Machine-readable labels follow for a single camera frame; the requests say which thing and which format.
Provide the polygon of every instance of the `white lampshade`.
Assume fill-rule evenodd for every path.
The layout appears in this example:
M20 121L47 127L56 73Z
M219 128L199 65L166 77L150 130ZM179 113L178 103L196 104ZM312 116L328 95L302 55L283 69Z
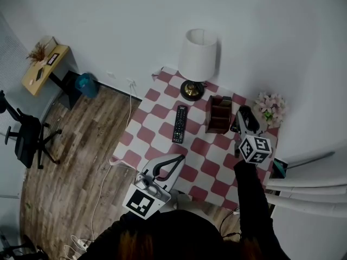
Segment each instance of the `white lampshade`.
M178 71L190 81L202 82L215 73L217 36L204 29L192 29L185 34L179 55Z

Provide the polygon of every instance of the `person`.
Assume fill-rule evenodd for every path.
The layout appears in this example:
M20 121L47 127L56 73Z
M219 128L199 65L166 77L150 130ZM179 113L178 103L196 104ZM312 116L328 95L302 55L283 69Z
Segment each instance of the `person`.
M144 220L128 212L93 242L79 259L289 259L275 236L254 164L234 167L241 238L224 241L208 220L186 210L156 212Z

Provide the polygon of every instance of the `white cable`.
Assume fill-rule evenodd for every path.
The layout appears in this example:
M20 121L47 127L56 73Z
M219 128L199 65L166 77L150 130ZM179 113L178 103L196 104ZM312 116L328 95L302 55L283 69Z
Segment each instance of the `white cable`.
M80 257L81 257L82 254L80 254L80 253L78 253L77 251L75 251L71 246L69 246L69 245L64 245L64 253L65 253L66 258L68 258L68 259L70 259L70 260L75 260L75 259L71 259L70 257L67 256L66 248L65 248L66 246L67 246L68 248L71 248L71 249L75 252L75 255L77 255L77 254L79 255L79 257L77 257L77 258L80 258Z
M128 124L129 124L129 119L130 119L130 116L131 116L131 86L132 86L132 84L130 83L129 84L129 87L130 87L130 112L129 112L129 116L128 116L128 120L127 120L127 122L126 122L126 127L128 127Z
M131 89L131 87L133 87L133 89L134 89L134 91L135 91L135 94L136 94L135 87L134 87L134 85L133 85L132 83L129 84L129 87L130 87L130 111L129 111L128 120L126 121L126 127L128 127L129 119L130 119L130 116L131 116L131 110L132 110L132 105L131 105L132 89ZM119 166L119 167L130 168L129 166L123 164L122 162L120 162L120 163L118 164L118 166ZM99 193L99 198L98 198L98 201L97 201L97 203L96 203L96 205L95 205L95 208L94 208L94 211L93 211L93 215L92 215L92 235L93 235L93 241L94 241L94 242L95 242L95 236L94 236L94 230L93 230L94 215L95 215L95 211L97 210L97 207L98 207L98 204L99 204L99 201L100 201L100 198L101 198L102 188L103 188L103 186L104 186L106 177L107 177L108 173L109 173L110 170L111 170L111 167L112 167L112 165L110 165L110 167L108 168L108 171L107 171L107 173L106 173L104 179L102 180L101 188L100 188L100 193ZM127 175L127 173L125 174L125 176L123 177L122 181L120 182L120 184L119 184L119 186L118 186L118 188L117 188L117 190L116 190L116 192L115 192L114 195L116 195L116 194L118 193L119 187L121 186L121 183L123 182L123 180L124 180L124 178L126 177L126 175ZM72 242L73 242L79 249L82 249L82 250L84 250L84 251L87 251L85 248L81 248L81 247L74 241L73 236L74 236L77 240L79 240L79 239L77 238L77 236L71 235L71 240L72 240ZM91 242L91 241L86 240L86 239L80 239L80 240L81 240L81 241L85 241L85 243L86 243L86 242ZM73 251L75 251L71 246L69 246L69 245L64 245L64 252L65 252L66 257L67 257L67 254L66 254L66 251L65 251L65 246L68 246L68 247L70 247Z
M87 240L87 239L78 239L77 236L75 236L75 235L71 235L71 240L75 244L75 246L77 246L79 249L84 250L84 251L87 251L87 249L85 249L83 246L78 244L78 241L83 241L85 243L86 247L88 247L90 245L90 244L87 245L87 242L90 242L90 243L92 242L91 240Z
M97 201L97 203L96 203L96 205L95 205L95 208L94 208L94 211L93 211L93 215L92 215L92 235L93 235L93 241L94 241L94 242L95 242L95 236L94 236L94 231L93 231L93 219L94 219L95 211L97 210L98 203L99 203L100 198L101 198L102 187L104 186L105 179L106 179L108 173L110 172L111 167L112 167L112 166L110 165L110 167L108 168L108 171L107 171L107 173L106 173L106 175L105 175L105 177L104 177L104 179L103 179L103 181L102 181L102 183L101 183L99 198L98 198L98 201Z

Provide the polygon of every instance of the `table lamp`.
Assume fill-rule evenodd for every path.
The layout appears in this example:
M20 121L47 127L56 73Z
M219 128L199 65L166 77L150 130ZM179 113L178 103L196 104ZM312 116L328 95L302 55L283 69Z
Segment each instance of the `table lamp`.
M181 85L181 95L189 100L199 100L204 94L201 83L215 73L217 37L204 29L192 29L185 34L179 55L178 71L186 78Z

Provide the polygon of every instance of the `blue trash bin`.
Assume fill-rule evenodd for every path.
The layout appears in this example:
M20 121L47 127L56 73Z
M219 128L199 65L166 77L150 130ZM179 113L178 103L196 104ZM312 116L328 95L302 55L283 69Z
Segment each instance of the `blue trash bin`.
M83 73L77 77L75 88L89 98L94 98L98 95L97 86L88 73Z

